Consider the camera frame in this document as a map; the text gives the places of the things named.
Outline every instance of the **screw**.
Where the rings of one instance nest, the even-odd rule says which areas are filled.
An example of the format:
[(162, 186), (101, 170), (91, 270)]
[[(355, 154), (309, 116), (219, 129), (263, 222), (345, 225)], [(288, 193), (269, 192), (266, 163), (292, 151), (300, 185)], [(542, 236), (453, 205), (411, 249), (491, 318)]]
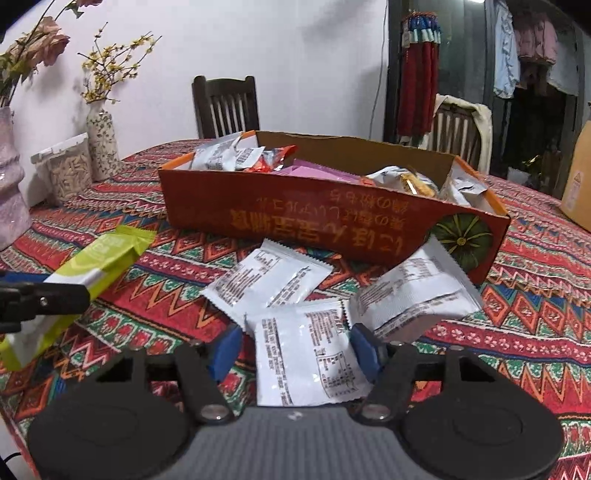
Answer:
[(390, 409), (386, 405), (380, 405), (378, 403), (368, 403), (361, 410), (361, 415), (368, 420), (387, 420), (390, 416)]
[(230, 410), (224, 405), (213, 403), (211, 405), (205, 405), (201, 409), (201, 416), (206, 420), (223, 420), (230, 415)]

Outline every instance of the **wooden chair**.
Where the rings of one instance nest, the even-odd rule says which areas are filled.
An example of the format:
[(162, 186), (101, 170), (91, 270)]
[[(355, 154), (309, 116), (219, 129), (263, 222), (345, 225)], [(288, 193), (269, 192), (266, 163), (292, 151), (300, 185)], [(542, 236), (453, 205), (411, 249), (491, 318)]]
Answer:
[(193, 103), (200, 138), (260, 129), (255, 78), (252, 76), (244, 80), (195, 77)]
[(428, 150), (452, 153), (478, 170), (482, 140), (472, 112), (456, 105), (442, 104), (433, 119)]

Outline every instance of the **patterned tablecloth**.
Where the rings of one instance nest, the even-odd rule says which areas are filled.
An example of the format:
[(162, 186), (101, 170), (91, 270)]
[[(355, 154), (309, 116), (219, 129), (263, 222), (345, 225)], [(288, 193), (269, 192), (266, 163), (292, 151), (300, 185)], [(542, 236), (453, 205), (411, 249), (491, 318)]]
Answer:
[[(41, 358), (20, 372), (0, 370), (0, 411), (25, 454), (24, 438), (35, 415), (124, 346), (170, 352), (186, 339), (210, 340), (227, 325), (225, 315), (199, 291), (256, 244), (171, 228), (158, 182), (157, 167), (196, 143), (140, 152), (125, 160), (120, 175), (94, 184), (65, 207), (36, 208), (32, 228), (0, 254), (0, 267), (45, 273), (120, 223), (158, 232), (152, 247)], [(426, 352), (450, 343), (467, 346), (551, 408), (565, 435), (563, 458), (551, 477), (586, 479), (591, 469), (591, 235), (560, 213), (558, 201), (504, 180), (489, 182), (514, 220), (481, 286), (485, 310), (461, 322), (441, 322), (418, 345)], [(314, 298), (348, 295), (384, 271), (329, 252), (307, 252), (335, 268)], [(254, 346), (247, 338), (221, 386), (235, 410), (255, 398), (254, 374)], [(418, 384), (416, 397), (435, 388)], [(169, 384), (154, 389), (174, 395)]]

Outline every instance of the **green pumpkin image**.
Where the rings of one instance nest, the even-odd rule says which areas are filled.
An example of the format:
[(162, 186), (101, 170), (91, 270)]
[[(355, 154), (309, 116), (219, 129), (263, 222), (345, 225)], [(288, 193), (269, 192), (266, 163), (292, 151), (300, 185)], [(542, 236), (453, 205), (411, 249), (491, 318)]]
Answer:
[(441, 218), (430, 233), (435, 235), (454, 260), (469, 272), (488, 255), (492, 233), (478, 215), (456, 213)]

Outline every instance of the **white patterned vase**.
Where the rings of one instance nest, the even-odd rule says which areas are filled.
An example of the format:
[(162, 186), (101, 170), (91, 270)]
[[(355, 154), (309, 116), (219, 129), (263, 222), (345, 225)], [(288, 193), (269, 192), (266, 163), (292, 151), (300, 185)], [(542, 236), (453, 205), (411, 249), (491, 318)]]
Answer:
[(121, 170), (113, 117), (103, 108), (104, 105), (104, 101), (91, 103), (86, 117), (92, 178), (95, 181), (108, 179)]
[(12, 134), (12, 112), (0, 108), (0, 250), (4, 250), (30, 226), (29, 209), (18, 190), (25, 171), (18, 161)]

